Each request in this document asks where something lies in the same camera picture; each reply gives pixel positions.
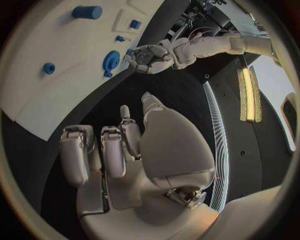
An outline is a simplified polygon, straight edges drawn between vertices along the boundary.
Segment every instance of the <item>yellow light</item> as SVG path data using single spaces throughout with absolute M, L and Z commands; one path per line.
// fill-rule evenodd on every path
M 245 93 L 246 93 L 246 118 L 247 121 L 254 122 L 255 120 L 255 98 L 254 90 L 252 86 L 252 81 L 250 77 L 250 72 L 248 68 L 242 69 L 242 75 L 245 83 Z

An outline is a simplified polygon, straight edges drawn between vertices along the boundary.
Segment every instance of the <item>blue object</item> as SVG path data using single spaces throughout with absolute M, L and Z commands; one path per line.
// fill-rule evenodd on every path
M 130 23 L 130 27 L 132 29 L 139 29 L 141 26 L 141 22 L 138 20 L 132 20 L 132 22 Z
M 105 70 L 104 76 L 107 78 L 111 78 L 113 74 L 111 71 L 115 69 L 120 63 L 120 53 L 118 51 L 111 51 L 109 52 L 104 61 L 103 61 L 103 68 Z
M 42 69 L 44 70 L 44 72 L 46 74 L 53 74 L 54 71 L 55 71 L 55 65 L 51 62 L 47 62 L 47 63 L 44 64 Z
M 133 54 L 133 51 L 131 49 L 128 49 L 126 52 L 127 55 L 131 56 Z
M 102 12 L 100 6 L 77 6 L 74 8 L 72 16 L 76 19 L 98 19 Z
M 116 36 L 115 40 L 118 42 L 124 42 L 125 38 L 123 36 L 118 35 L 118 36 Z

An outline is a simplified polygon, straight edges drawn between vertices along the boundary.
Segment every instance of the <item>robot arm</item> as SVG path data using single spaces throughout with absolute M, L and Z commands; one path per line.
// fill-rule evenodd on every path
M 139 64 L 139 55 L 145 54 L 146 49 L 165 49 L 158 56 L 154 53 L 156 60 L 148 65 Z M 278 61 L 272 48 L 271 40 L 266 37 L 246 35 L 239 33 L 226 33 L 222 36 L 194 37 L 193 39 L 179 38 L 175 41 L 164 39 L 158 45 L 146 45 L 133 49 L 132 54 L 126 55 L 126 59 L 133 65 L 137 72 L 146 74 L 156 74 L 173 67 L 174 69 L 184 69 L 193 64 L 197 58 L 207 58 L 219 53 L 242 55 L 245 52 L 265 55 Z

